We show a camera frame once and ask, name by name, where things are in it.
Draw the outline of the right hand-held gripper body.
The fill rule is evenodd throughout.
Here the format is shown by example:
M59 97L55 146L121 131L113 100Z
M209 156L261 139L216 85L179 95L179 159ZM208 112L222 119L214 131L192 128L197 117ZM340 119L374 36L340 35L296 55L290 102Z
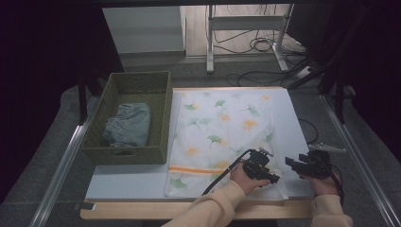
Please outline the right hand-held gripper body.
M325 179L334 173L339 173L339 169L331 163L331 153L344 153L345 148L336 148L324 143L312 144L308 146L309 151L305 154L309 157L306 176Z

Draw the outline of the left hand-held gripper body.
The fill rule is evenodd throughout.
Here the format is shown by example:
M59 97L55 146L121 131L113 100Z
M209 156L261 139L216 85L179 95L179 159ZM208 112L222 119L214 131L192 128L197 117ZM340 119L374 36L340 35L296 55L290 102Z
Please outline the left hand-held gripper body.
M249 158L243 163L243 170L253 180L271 180L272 176L267 164L270 161L270 154L263 148L259 150L249 149Z

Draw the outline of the white leaf-print laundry bag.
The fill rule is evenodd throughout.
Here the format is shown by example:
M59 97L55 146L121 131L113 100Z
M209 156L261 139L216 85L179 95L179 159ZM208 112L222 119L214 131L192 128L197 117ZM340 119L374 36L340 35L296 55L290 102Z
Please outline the white leaf-print laundry bag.
M267 93L186 92L182 94L174 132L165 193L174 198L197 198L208 186L222 187L224 171L236 159L262 153L268 175L278 184L258 188L253 199L285 200L284 173L278 164Z

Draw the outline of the green woven basket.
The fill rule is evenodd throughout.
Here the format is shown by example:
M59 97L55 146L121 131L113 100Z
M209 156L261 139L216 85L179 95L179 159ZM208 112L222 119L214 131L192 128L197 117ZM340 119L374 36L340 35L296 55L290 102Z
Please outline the green woven basket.
M147 144L113 148L102 138L109 118L118 106L146 103L150 108ZM162 72L113 73L105 86L80 147L98 165L163 165L167 159L172 104L170 74Z

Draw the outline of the light blue jeans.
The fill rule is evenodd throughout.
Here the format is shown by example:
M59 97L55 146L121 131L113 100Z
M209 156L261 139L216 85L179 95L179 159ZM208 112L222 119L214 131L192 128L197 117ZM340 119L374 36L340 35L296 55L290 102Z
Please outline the light blue jeans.
M148 142L150 121L147 103L120 104L116 116L107 120L102 138L112 148L143 147Z

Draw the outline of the person's right hand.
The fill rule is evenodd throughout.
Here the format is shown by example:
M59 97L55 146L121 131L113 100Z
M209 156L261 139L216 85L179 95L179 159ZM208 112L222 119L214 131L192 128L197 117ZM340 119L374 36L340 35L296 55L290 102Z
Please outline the person's right hand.
M302 176L302 179L309 182L311 190L314 192L316 197L325 195L338 196L340 194L335 182L331 178L321 180L308 176Z

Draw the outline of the person's left hand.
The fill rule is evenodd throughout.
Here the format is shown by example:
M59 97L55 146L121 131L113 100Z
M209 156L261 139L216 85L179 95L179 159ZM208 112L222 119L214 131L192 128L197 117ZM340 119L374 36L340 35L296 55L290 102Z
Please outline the person's left hand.
M257 187L270 184L270 180L254 180L249 178L243 170L242 163L237 164L231 170L230 179L237 183L246 195L250 194Z

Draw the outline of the white table cover sheet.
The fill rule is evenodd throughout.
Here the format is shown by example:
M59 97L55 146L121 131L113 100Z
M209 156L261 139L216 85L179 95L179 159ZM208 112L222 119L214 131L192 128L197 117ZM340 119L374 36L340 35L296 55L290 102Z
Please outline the white table cover sheet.
M295 158L307 151L306 141L288 91L283 88L234 88L175 90L171 106L167 163L163 166L97 166L86 193L87 199L93 201L195 199L174 198L167 196L165 193L168 162L178 122L181 98L182 94L186 92L269 94L272 98L273 141L275 142L278 164L284 173L284 185L288 192L286 200L310 196L311 193L307 184L299 180L298 176L285 164L286 157Z

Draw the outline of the black stand leg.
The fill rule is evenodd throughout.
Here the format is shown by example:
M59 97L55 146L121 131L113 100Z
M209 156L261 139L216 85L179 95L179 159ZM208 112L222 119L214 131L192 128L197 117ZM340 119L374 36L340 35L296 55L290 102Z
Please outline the black stand leg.
M92 96L101 95L102 87L97 77L78 76L79 124L81 126L85 123L88 116L86 90L89 90Z
M343 124L343 84L340 81L336 83L335 115L339 122Z

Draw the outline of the white power strip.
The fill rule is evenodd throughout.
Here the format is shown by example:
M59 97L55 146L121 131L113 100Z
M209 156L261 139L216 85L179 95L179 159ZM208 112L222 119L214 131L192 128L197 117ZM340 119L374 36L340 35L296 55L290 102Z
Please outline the white power strip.
M297 74L297 78L301 79L305 76L307 76L309 73L311 73L313 71L313 68L310 66L306 66L304 69L302 69L298 74Z

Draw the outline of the dark curtain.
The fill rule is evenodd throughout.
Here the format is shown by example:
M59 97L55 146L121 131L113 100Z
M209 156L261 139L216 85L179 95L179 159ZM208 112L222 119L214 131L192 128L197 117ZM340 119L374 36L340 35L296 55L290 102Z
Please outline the dark curtain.
M44 139L61 94L121 72L101 6L92 0L0 0L0 203Z
M316 61L328 62L340 49L352 23L366 15L338 58L353 105L392 154L401 161L401 0L328 0L323 44Z

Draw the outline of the white metal stand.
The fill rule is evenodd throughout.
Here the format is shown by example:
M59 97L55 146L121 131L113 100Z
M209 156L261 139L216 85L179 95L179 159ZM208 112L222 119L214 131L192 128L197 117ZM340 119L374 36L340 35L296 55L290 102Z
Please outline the white metal stand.
M208 73L214 72L214 32L221 30L277 30L278 37L272 44L272 51L282 72L288 72L288 65L283 57L281 46L287 31L293 4L283 16L246 15L246 16L214 16L213 5L207 7L207 52L206 68Z

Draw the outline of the white cabinet panel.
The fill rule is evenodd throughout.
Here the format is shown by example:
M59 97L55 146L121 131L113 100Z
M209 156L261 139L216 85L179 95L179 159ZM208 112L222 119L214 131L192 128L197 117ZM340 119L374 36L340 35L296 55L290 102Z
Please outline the white cabinet panel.
M119 54L184 51L180 7L103 9Z

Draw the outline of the aluminium rail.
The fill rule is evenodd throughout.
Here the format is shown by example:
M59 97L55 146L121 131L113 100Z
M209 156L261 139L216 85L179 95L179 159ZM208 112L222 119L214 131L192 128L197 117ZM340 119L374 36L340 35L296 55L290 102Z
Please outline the aluminium rail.
M55 173L48 187L46 188L44 196L42 197L42 200L39 203L28 227L45 227L45 224L47 223L56 204L57 198L65 183L71 166L78 154L78 150L83 141L83 136L89 127L88 121L91 119L91 117L92 116L89 115L81 125L76 126L69 144L61 157L59 165L56 168Z
M368 167L365 159L363 158L355 140L348 131L345 124L341 123L337 118L334 110L334 104L327 95L320 95L320 100L326 109L331 121L334 124L340 138L345 145L347 152L353 160L362 181L364 181L370 192L376 207L378 208L381 216L384 218L388 227L401 227L401 218L396 214L392 203L388 199L383 188L378 184L372 170Z

